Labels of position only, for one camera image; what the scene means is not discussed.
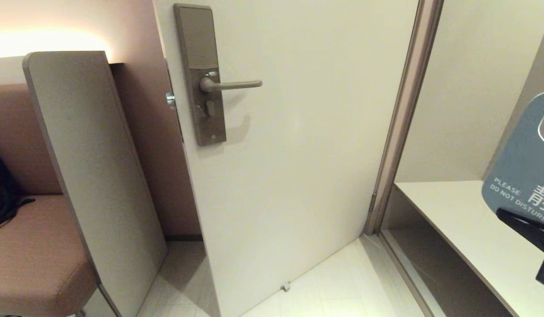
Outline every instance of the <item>shelf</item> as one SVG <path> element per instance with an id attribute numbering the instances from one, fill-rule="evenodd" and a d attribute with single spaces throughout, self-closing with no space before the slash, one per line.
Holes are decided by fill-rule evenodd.
<path id="1" fill-rule="evenodd" d="M 544 317 L 544 286 L 535 280 L 544 254 L 489 210 L 482 181 L 396 185 L 510 313 Z"/>
<path id="2" fill-rule="evenodd" d="M 435 317 L 511 317 L 487 285 L 427 222 L 383 237 Z"/>

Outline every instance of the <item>chinese character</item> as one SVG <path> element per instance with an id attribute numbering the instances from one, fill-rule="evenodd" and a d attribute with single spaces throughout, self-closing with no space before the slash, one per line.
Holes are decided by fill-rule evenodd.
<path id="1" fill-rule="evenodd" d="M 535 207 L 541 206 L 540 210 L 544 211 L 544 186 L 537 186 L 532 196 L 528 199 L 528 202 L 532 203 Z"/>

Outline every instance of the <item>lever handle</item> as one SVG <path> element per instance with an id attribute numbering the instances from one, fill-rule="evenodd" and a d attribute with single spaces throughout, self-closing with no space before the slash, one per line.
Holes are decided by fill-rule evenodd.
<path id="1" fill-rule="evenodd" d="M 262 80 L 239 81 L 239 82 L 229 82 L 225 84 L 218 84 L 212 81 L 210 78 L 204 77 L 200 81 L 200 89 L 202 90 L 202 92 L 215 92 L 216 90 L 255 88 L 260 86 L 262 86 Z"/>

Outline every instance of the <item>white shelf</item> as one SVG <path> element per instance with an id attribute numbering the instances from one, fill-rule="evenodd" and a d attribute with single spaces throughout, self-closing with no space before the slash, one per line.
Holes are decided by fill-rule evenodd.
<path id="1" fill-rule="evenodd" d="M 482 181 L 396 185 L 513 315 L 544 317 L 544 253 L 489 210 Z"/>

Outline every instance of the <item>upholstered bench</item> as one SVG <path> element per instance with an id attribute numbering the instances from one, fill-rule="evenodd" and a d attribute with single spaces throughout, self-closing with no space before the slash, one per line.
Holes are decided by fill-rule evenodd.
<path id="1" fill-rule="evenodd" d="M 97 287 L 25 85 L 0 86 L 0 157 L 35 198 L 0 228 L 0 313 L 67 317 Z"/>

